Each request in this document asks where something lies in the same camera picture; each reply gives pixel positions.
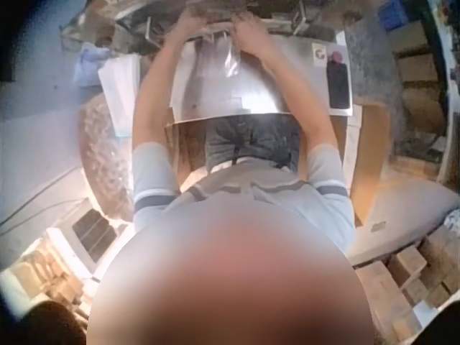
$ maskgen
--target concrete floor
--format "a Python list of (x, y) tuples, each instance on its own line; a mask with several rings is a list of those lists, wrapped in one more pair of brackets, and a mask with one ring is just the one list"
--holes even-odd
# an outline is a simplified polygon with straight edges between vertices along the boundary
[[(47, 1), (24, 23), (15, 44), (15, 82), (0, 86), (0, 220), (72, 170), (0, 227), (0, 270), (88, 194), (78, 169), (78, 110), (101, 89), (84, 90), (73, 84), (79, 49), (64, 50), (59, 30), (85, 2)], [(38, 212), (42, 213), (1, 235)]]

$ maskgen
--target cable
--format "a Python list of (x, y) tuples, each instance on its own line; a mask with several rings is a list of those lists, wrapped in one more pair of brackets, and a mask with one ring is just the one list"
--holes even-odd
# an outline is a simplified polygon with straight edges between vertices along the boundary
[(24, 223), (27, 223), (28, 221), (30, 221), (31, 219), (35, 218), (36, 216), (39, 216), (41, 213), (45, 212), (45, 211), (48, 211), (49, 209), (53, 208), (53, 207), (56, 207), (56, 206), (60, 206), (60, 205), (64, 205), (66, 203), (77, 203), (79, 201), (83, 201), (85, 200), (85, 198), (79, 198), (79, 199), (74, 199), (74, 200), (67, 200), (67, 201), (61, 201), (60, 203), (55, 203), (54, 205), (50, 205), (40, 211), (38, 211), (37, 213), (35, 214), (32, 214), (30, 217), (26, 218), (25, 220), (19, 222), (18, 224), (16, 225), (13, 225), (11, 228), (8, 228), (7, 230), (3, 231), (0, 233), (0, 237), (8, 234), (9, 232), (15, 230), (15, 228), (17, 228), (18, 226), (21, 226), (22, 224)]
[(54, 186), (56, 183), (58, 183), (59, 181), (61, 181), (63, 178), (65, 178), (66, 176), (68, 176), (70, 173), (72, 173), (73, 171), (77, 170), (77, 169), (80, 169), (80, 166), (78, 167), (73, 167), (72, 169), (70, 169), (69, 171), (67, 171), (66, 173), (64, 173), (62, 176), (58, 177), (56, 180), (52, 181), (49, 185), (47, 185), (46, 187), (44, 187), (40, 192), (38, 192), (37, 194), (35, 194), (34, 196), (32, 196), (28, 201), (26, 201), (24, 204), (22, 204), (15, 212), (13, 212), (12, 214), (10, 214), (9, 216), (7, 216), (3, 221), (1, 221), (0, 223), (0, 226), (3, 226), (7, 221), (9, 221), (11, 218), (13, 218), (14, 216), (16, 216), (19, 212), (21, 212), (27, 205), (29, 205), (33, 200), (35, 200), (36, 198), (38, 198), (41, 194), (43, 194), (46, 190), (50, 189), (52, 186)]

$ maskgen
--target clear plastic bag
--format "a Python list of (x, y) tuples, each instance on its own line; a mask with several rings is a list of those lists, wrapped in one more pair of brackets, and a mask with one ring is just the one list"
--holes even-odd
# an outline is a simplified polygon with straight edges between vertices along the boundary
[(230, 78), (238, 75), (241, 55), (228, 32), (207, 34), (196, 44), (198, 76)]

